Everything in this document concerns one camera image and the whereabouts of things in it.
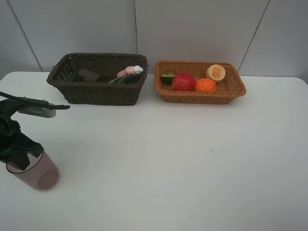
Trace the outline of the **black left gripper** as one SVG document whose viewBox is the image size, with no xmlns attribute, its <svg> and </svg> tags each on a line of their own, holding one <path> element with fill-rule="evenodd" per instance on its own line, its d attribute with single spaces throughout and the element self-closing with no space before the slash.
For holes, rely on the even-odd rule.
<svg viewBox="0 0 308 231">
<path fill-rule="evenodd" d="M 11 116 L 25 106 L 24 101 L 12 99 L 0 102 L 0 161 L 19 170 L 25 170 L 30 161 L 27 154 L 38 158 L 44 148 L 40 143 L 30 140 Z"/>
</svg>

